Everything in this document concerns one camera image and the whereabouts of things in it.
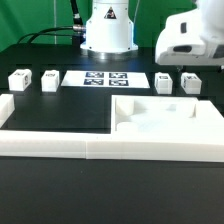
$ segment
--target white plastic part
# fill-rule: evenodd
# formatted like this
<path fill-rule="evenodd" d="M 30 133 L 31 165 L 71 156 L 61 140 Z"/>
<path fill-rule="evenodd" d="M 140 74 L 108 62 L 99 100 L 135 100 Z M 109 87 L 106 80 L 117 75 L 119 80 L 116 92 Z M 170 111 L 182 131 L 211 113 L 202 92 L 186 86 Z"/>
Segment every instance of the white plastic part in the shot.
<path fill-rule="evenodd" d="M 197 5 L 168 17 L 156 44 L 158 64 L 223 65 L 224 1 L 199 0 Z"/>
<path fill-rule="evenodd" d="M 128 17 L 128 0 L 93 0 L 92 16 L 86 23 L 84 50 L 124 53 L 137 50 L 133 22 Z"/>
<path fill-rule="evenodd" d="M 134 112 L 134 99 L 130 97 L 120 97 L 116 100 L 116 113 L 122 116 L 130 116 Z"/>
<path fill-rule="evenodd" d="M 118 122 L 120 119 L 121 123 L 128 117 L 114 117 L 116 98 L 119 97 L 112 97 L 111 120 Z M 112 134 L 0 131 L 0 155 L 224 162 L 224 119 L 210 102 L 189 97 L 129 97 L 134 98 L 137 109 L 130 117 L 140 117 L 146 126 L 152 120 L 149 115 L 154 115 L 152 118 L 157 116 L 160 122 L 167 120 L 167 128 L 153 130 L 159 124 L 154 120 L 151 131 L 145 133 L 141 130 L 112 131 Z M 177 118 L 180 111 L 176 111 L 175 105 L 179 103 L 195 103 L 193 117 Z"/>
<path fill-rule="evenodd" d="M 158 94 L 171 94 L 173 81 L 168 73 L 158 72 L 155 74 L 155 88 Z"/>
<path fill-rule="evenodd" d="M 17 69 L 9 77 L 11 91 L 24 91 L 31 84 L 32 72 L 29 69 Z"/>
<path fill-rule="evenodd" d="M 200 36 L 206 42 L 224 45 L 223 9 L 223 0 L 199 0 L 202 21 Z"/>
<path fill-rule="evenodd" d="M 200 94 L 202 81 L 195 73 L 182 73 L 181 86 L 187 94 Z"/>
<path fill-rule="evenodd" d="M 14 97 L 12 94 L 0 96 L 0 128 L 15 110 Z"/>
<path fill-rule="evenodd" d="M 41 78 L 43 92 L 56 92 L 60 83 L 59 71 L 47 70 Z"/>

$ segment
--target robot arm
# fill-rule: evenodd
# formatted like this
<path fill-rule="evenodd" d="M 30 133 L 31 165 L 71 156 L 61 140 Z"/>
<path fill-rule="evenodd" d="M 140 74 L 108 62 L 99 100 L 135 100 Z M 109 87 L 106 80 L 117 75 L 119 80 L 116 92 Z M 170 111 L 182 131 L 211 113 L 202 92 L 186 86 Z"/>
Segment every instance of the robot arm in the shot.
<path fill-rule="evenodd" d="M 194 2 L 197 9 L 167 19 L 156 45 L 158 64 L 224 64 L 224 1 Z"/>

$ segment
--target white cube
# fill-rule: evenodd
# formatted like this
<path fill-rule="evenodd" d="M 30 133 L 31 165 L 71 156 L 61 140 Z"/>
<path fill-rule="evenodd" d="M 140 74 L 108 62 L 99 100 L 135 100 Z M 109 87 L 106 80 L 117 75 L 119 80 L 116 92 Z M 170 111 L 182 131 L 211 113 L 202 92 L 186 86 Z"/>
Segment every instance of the white cube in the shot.
<path fill-rule="evenodd" d="M 59 71 L 47 70 L 41 78 L 43 92 L 56 92 L 60 83 Z"/>
<path fill-rule="evenodd" d="M 168 73 L 156 73 L 154 85 L 159 94 L 172 93 L 173 81 Z"/>
<path fill-rule="evenodd" d="M 183 73 L 181 86 L 187 94 L 200 94 L 202 81 L 195 73 Z"/>
<path fill-rule="evenodd" d="M 29 69 L 17 69 L 9 77 L 11 91 L 24 91 L 31 84 L 32 72 Z"/>
<path fill-rule="evenodd" d="M 0 96 L 0 127 L 6 122 L 15 110 L 14 97 L 12 94 L 2 94 Z"/>

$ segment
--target wire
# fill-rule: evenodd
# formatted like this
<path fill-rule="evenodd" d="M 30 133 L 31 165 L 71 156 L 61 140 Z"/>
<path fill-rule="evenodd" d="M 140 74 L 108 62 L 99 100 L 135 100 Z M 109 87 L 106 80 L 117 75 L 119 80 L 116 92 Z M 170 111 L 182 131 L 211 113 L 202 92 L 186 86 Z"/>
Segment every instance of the wire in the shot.
<path fill-rule="evenodd" d="M 22 36 L 18 41 L 17 41 L 17 44 L 20 44 L 22 42 L 22 40 L 24 40 L 26 37 L 29 37 L 29 36 L 62 36 L 62 37 L 76 37 L 76 36 L 80 36 L 80 34 L 55 34 L 55 33 L 29 33 L 29 34 L 26 34 L 24 36 Z"/>
<path fill-rule="evenodd" d="M 134 25 L 135 25 L 135 23 L 136 23 L 136 18 L 137 18 L 137 15 L 138 15 L 138 10 L 139 10 L 140 1 L 141 1 L 141 0 L 138 0 L 137 5 L 136 5 L 135 16 L 134 16 L 134 22 L 133 22 Z"/>
<path fill-rule="evenodd" d="M 72 26 L 62 26 L 62 27 L 54 27 L 54 28 L 49 28 L 49 29 L 45 29 L 45 30 L 42 30 L 38 33 L 36 33 L 35 35 L 33 35 L 27 43 L 32 43 L 38 36 L 42 35 L 42 34 L 45 34 L 45 33 L 48 33 L 48 32 L 55 32 L 55 31 L 61 31 L 61 30 L 73 30 L 73 27 Z"/>
<path fill-rule="evenodd" d="M 71 2 L 71 6 L 72 6 L 74 24 L 83 25 L 82 18 L 80 17 L 76 0 L 70 0 L 70 2 Z"/>

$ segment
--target small white block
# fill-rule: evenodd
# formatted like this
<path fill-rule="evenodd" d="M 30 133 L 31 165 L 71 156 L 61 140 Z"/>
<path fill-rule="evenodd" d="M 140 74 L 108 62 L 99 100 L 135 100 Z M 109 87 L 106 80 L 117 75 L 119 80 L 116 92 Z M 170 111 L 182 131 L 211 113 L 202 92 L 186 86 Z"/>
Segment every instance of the small white block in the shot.
<path fill-rule="evenodd" d="M 0 127 L 6 122 L 15 110 L 14 97 L 12 94 L 2 94 L 0 96 Z"/>
<path fill-rule="evenodd" d="M 179 102 L 176 107 L 178 117 L 191 118 L 195 115 L 196 102 Z"/>
<path fill-rule="evenodd" d="M 29 69 L 17 69 L 9 77 L 11 91 L 24 91 L 31 84 L 32 72 Z"/>
<path fill-rule="evenodd" d="M 59 71 L 47 70 L 41 78 L 43 92 L 56 92 L 60 83 Z"/>
<path fill-rule="evenodd" d="M 183 73 L 181 86 L 187 94 L 200 94 L 202 81 L 195 73 Z"/>
<path fill-rule="evenodd" d="M 119 97 L 116 99 L 116 113 L 122 116 L 131 116 L 134 112 L 134 99 Z"/>
<path fill-rule="evenodd" d="M 171 94 L 173 81 L 168 73 L 158 72 L 155 74 L 155 88 L 158 94 Z"/>

